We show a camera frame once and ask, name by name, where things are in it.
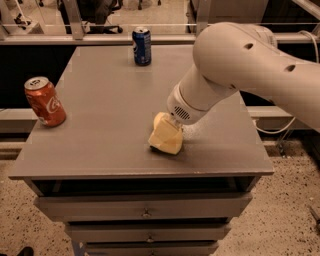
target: red soda can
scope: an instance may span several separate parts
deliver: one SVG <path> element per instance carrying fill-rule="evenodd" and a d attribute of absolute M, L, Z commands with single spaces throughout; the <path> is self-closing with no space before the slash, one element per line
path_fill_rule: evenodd
<path fill-rule="evenodd" d="M 24 91 L 33 111 L 45 126 L 57 126 L 67 117 L 53 84 L 46 77 L 34 77 L 24 84 Z"/>

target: yellow sponge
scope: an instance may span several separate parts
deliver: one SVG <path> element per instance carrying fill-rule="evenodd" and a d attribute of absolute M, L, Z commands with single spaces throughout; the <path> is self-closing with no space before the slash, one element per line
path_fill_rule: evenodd
<path fill-rule="evenodd" d="M 183 142 L 180 124 L 176 124 L 168 113 L 160 112 L 154 118 L 153 129 L 150 146 L 169 154 L 179 153 Z"/>

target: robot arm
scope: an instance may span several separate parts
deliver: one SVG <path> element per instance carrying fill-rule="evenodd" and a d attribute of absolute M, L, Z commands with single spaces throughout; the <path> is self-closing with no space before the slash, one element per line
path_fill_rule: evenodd
<path fill-rule="evenodd" d="M 216 103 L 241 90 L 269 100 L 320 132 L 320 65 L 278 50 L 267 28 L 214 24 L 198 36 L 193 59 L 168 97 L 173 123 L 196 123 Z M 152 136 L 149 143 L 159 148 Z"/>

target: blue soda can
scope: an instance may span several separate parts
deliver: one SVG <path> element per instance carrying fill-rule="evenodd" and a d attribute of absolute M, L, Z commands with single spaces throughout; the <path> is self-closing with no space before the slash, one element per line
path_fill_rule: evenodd
<path fill-rule="evenodd" d="M 134 61 L 137 65 L 151 63 L 151 33 L 146 27 L 136 27 L 132 32 Z"/>

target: floor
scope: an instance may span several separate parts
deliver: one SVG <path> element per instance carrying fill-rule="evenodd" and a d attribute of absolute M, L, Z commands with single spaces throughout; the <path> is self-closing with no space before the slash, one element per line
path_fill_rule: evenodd
<path fill-rule="evenodd" d="M 40 12 L 35 11 L 34 0 L 24 2 L 27 15 L 45 24 L 46 33 L 64 34 L 55 1 L 44 0 Z M 152 33 L 184 33 L 187 2 L 162 0 L 158 6 L 157 0 L 144 0 L 143 10 L 139 11 L 138 0 L 124 0 L 124 8 L 110 22 L 123 24 L 124 33 L 129 33 L 130 26 L 150 23 Z M 319 166 L 302 138 L 293 137 L 286 143 L 287 158 L 279 154 L 273 138 L 263 140 L 275 173 L 259 181 L 253 200 L 239 218 L 232 220 L 230 233 L 220 241 L 214 255 L 319 256 L 320 233 L 308 208 L 313 205 L 320 212 Z M 71 256 L 72 246 L 64 226 L 51 222 L 33 206 L 35 195 L 26 184 L 8 179 L 22 146 L 23 142 L 0 140 L 0 253 L 16 256 L 23 247 L 31 246 L 35 256 Z"/>

